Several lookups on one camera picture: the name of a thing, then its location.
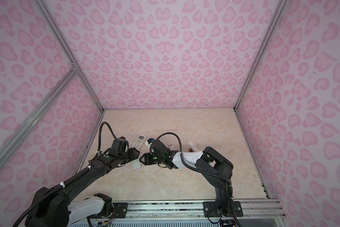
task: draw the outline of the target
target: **work surface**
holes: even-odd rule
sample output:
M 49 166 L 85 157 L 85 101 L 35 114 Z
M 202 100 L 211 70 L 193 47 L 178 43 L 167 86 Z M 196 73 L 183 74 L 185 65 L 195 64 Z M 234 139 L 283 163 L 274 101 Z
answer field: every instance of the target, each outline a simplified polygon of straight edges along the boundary
M 209 146 L 234 165 L 232 184 L 234 198 L 265 198 L 256 168 L 232 109 L 108 110 L 103 121 L 110 124 L 116 137 L 124 136 L 132 146 L 139 134 L 157 138 L 165 132 L 176 133 L 187 152 L 192 141 L 200 150 Z M 166 146 L 179 148 L 173 135 L 160 139 Z M 101 150 L 111 147 L 109 129 L 102 130 Z M 95 156 L 98 132 L 83 168 Z M 140 156 L 149 152 L 145 142 Z M 215 199 L 214 187 L 200 173 L 186 168 L 161 168 L 157 165 L 132 170 L 131 163 L 115 168 L 97 179 L 75 201 L 103 193 L 114 201 Z

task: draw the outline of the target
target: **air conditioner remote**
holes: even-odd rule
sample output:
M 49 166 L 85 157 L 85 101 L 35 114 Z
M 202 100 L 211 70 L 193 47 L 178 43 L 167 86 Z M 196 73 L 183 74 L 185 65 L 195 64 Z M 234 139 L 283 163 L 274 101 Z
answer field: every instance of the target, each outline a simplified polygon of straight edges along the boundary
M 146 139 L 145 135 L 139 134 L 137 139 L 133 143 L 132 148 L 136 148 L 138 151 L 140 151 L 140 147 L 141 147 L 142 143 L 145 141 L 145 139 Z M 140 168 L 141 163 L 140 163 L 139 159 L 133 160 L 131 162 L 131 166 L 132 166 L 133 170 Z

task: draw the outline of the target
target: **white remote control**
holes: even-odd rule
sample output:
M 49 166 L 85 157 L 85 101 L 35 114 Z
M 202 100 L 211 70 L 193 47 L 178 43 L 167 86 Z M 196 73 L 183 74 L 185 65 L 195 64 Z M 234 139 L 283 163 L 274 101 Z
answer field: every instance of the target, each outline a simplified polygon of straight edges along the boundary
M 146 139 L 145 135 L 139 134 L 137 139 L 133 143 L 132 148 L 136 148 L 138 151 L 140 151 L 140 147 L 141 147 L 142 143 L 145 141 L 145 139 Z M 140 163 L 139 159 L 133 160 L 131 162 L 131 166 L 132 166 L 133 170 L 136 170 L 136 169 L 140 168 L 141 167 L 141 163 Z

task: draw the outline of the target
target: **pink wall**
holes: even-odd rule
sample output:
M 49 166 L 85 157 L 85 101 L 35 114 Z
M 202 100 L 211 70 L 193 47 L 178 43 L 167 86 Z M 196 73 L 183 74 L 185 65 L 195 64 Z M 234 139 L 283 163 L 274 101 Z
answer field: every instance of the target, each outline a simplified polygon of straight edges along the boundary
M 0 1 L 0 148 L 68 71 L 31 1 Z
M 340 1 L 291 1 L 239 113 L 291 226 L 339 226 Z
M 0 227 L 12 226 L 38 189 L 72 175 L 98 114 L 74 78 L 0 171 Z
M 233 107 L 278 0 L 48 0 L 104 107 Z

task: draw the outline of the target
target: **beige tabletop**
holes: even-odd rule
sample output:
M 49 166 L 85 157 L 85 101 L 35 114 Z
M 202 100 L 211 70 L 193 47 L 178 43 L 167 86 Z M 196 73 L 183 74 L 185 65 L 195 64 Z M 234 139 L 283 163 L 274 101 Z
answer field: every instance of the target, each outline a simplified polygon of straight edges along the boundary
M 234 198 L 265 198 L 256 168 L 249 154 L 232 109 L 166 109 L 166 110 L 108 110 L 103 121 L 108 122 L 116 137 L 124 136 L 130 146 L 139 134 L 146 139 L 157 138 L 165 132 L 176 133 L 187 152 L 192 141 L 200 150 L 209 146 L 234 165 L 232 184 Z M 166 146 L 179 148 L 177 139 L 165 135 L 160 139 Z M 102 130 L 101 150 L 111 147 L 109 129 Z M 98 147 L 98 132 L 83 167 L 88 165 Z M 145 143 L 140 156 L 149 152 Z M 214 187 L 197 172 L 186 168 L 160 168 L 157 165 L 132 170 L 131 163 L 115 168 L 97 179 L 74 200 L 80 201 L 103 193 L 113 201 L 215 199 Z

